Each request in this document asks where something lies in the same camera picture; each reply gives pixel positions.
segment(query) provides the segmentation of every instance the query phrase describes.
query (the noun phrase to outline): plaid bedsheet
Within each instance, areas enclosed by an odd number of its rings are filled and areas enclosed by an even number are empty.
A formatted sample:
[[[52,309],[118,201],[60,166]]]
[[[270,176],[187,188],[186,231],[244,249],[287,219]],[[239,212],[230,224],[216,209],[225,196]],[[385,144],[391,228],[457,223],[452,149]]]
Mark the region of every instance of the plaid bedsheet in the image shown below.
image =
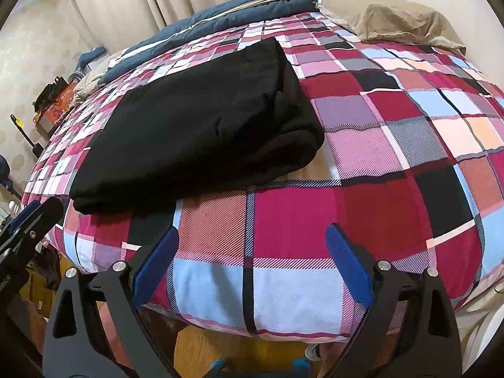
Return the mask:
[[[287,177],[179,200],[180,248],[150,306],[266,339],[349,336],[363,311],[324,244],[334,222],[400,269],[437,267],[454,305],[496,277],[504,259],[502,91],[453,53],[363,43],[319,13],[192,41],[76,108],[23,197],[24,205],[51,195],[63,201],[65,218],[49,233],[51,243],[84,271],[129,259],[142,234],[134,215],[81,215],[67,196],[93,135],[128,90],[267,37],[283,47],[326,141],[311,164]]]

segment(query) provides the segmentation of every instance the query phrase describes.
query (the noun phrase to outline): blue gripper pad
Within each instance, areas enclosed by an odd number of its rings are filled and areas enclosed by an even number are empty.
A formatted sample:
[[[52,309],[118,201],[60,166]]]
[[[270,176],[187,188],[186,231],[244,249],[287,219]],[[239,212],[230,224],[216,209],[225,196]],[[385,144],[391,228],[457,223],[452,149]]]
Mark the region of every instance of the blue gripper pad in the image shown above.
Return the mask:
[[[177,249],[178,231],[172,226],[151,251],[132,282],[132,302],[136,309],[152,298]]]
[[[352,298],[369,308],[374,300],[371,277],[335,225],[327,227],[326,246]]]
[[[12,222],[9,223],[9,235],[12,236],[19,225],[23,223],[39,206],[40,202],[38,200],[33,200],[27,207],[21,210],[21,212],[12,219]]]

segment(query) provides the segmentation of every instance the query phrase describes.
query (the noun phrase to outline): patterned wallpaper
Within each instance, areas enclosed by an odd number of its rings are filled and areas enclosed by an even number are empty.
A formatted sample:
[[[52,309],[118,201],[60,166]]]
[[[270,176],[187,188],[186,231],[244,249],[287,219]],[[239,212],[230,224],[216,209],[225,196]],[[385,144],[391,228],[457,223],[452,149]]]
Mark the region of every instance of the patterned wallpaper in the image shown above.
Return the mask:
[[[65,13],[64,0],[36,0],[12,13],[0,30],[0,154],[11,167],[11,179],[22,192],[36,157],[9,115],[20,118],[34,142],[46,142],[33,119],[33,101],[56,75],[67,77],[89,47]],[[0,207],[13,197],[0,186]]]

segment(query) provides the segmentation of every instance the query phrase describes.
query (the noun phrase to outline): red plaid bedding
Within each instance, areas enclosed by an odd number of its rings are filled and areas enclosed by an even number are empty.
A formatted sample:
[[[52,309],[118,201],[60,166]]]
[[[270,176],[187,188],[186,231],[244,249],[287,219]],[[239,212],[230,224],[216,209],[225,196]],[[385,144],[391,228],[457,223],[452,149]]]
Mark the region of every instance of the red plaid bedding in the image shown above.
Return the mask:
[[[192,41],[77,107],[23,197],[24,205],[51,195],[63,201],[51,243],[89,272],[131,257],[148,220],[81,215],[67,196],[93,135],[128,90],[267,37],[283,47],[326,141],[311,164],[287,177],[179,200],[170,220],[180,248],[150,307],[267,339],[349,336],[362,308],[324,243],[334,222],[402,270],[437,267],[454,305],[493,280],[504,259],[504,94],[451,52],[363,43],[319,13]]]

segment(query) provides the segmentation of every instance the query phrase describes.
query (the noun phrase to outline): black bag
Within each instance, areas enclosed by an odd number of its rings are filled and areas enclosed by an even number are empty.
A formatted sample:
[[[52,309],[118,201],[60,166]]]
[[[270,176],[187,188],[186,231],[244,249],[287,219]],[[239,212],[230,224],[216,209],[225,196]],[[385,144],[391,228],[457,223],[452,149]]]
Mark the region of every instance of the black bag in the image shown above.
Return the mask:
[[[56,77],[54,83],[47,84],[37,100],[33,103],[35,112],[46,110],[67,86],[68,84],[63,77]]]

